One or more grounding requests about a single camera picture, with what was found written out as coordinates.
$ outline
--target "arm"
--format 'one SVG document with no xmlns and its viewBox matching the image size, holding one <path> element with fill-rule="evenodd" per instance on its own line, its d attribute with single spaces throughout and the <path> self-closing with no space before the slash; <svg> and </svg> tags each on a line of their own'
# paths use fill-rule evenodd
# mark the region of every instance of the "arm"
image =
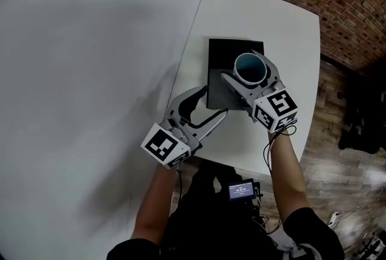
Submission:
<svg viewBox="0 0 386 260">
<path fill-rule="evenodd" d="M 176 169 L 177 167 L 167 170 L 158 165 L 139 208 L 132 239 L 143 238 L 160 245 L 169 218 Z"/>
<path fill-rule="evenodd" d="M 308 208 L 306 183 L 289 136 L 279 135 L 271 149 L 272 184 L 279 215 L 283 221 L 294 211 Z"/>
</svg>

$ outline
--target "black sleeve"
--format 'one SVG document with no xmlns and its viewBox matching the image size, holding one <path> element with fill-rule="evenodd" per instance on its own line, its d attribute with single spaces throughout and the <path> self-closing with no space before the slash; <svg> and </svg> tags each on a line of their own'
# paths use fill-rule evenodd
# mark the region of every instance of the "black sleeve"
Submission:
<svg viewBox="0 0 386 260">
<path fill-rule="evenodd" d="M 156 257 L 159 247 L 147 239 L 135 238 L 115 246 L 107 255 L 107 260 L 139 259 L 140 257 Z"/>
<path fill-rule="evenodd" d="M 322 259 L 344 259 L 343 248 L 337 235 L 311 208 L 301 208 L 293 212 L 284 222 L 283 228 L 296 244 L 313 246 Z"/>
</svg>

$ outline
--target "white cup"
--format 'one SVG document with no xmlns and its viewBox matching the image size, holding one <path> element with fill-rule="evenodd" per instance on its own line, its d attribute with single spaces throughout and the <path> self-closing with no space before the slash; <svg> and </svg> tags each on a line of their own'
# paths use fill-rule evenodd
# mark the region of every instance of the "white cup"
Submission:
<svg viewBox="0 0 386 260">
<path fill-rule="evenodd" d="M 247 85 L 256 85 L 267 76 L 267 66 L 257 55 L 243 53 L 235 60 L 233 75 Z"/>
</svg>

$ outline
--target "white wall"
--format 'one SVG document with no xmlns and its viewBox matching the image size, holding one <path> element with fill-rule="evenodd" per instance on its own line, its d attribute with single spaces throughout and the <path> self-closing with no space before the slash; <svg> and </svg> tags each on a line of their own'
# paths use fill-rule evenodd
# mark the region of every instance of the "white wall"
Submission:
<svg viewBox="0 0 386 260">
<path fill-rule="evenodd" d="M 0 253 L 105 259 L 130 237 L 200 0 L 0 0 Z"/>
</svg>

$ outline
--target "white table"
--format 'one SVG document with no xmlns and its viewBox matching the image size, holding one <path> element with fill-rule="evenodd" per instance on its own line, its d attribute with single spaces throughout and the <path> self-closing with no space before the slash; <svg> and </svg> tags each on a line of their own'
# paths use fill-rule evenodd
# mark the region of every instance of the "white table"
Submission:
<svg viewBox="0 0 386 260">
<path fill-rule="evenodd" d="M 314 113 L 320 63 L 319 17 L 281 0 L 202 0 L 172 89 L 171 100 L 184 91 L 207 84 L 209 38 L 264 42 L 265 55 L 299 107 L 297 132 L 291 136 L 300 160 Z M 192 114 L 199 123 L 215 111 L 200 100 Z M 246 112 L 230 111 L 202 140 L 197 156 L 242 170 L 269 174 L 262 151 L 267 131 L 252 123 Z"/>
</svg>

